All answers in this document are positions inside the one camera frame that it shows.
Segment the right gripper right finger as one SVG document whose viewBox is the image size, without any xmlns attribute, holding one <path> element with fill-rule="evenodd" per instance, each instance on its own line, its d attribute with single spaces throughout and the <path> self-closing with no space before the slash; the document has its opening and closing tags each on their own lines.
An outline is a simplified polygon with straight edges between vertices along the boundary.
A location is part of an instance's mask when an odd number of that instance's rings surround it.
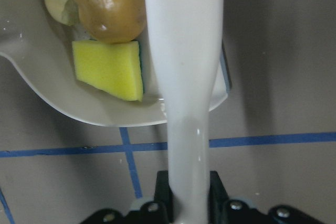
<svg viewBox="0 0 336 224">
<path fill-rule="evenodd" d="M 290 205 L 276 205 L 266 214 L 241 199 L 230 198 L 216 171 L 210 172 L 210 223 L 309 223 L 322 221 Z"/>
</svg>

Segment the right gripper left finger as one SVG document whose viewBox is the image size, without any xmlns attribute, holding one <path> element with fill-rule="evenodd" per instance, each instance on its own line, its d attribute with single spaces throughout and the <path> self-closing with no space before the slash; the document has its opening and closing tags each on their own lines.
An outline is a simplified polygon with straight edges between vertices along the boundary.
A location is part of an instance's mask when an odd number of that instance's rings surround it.
<svg viewBox="0 0 336 224">
<path fill-rule="evenodd" d="M 98 210 L 83 220 L 82 224 L 99 223 L 172 223 L 173 194 L 169 186 L 168 171 L 157 172 L 154 197 L 141 206 L 131 209 L 126 215 L 112 209 Z"/>
</svg>

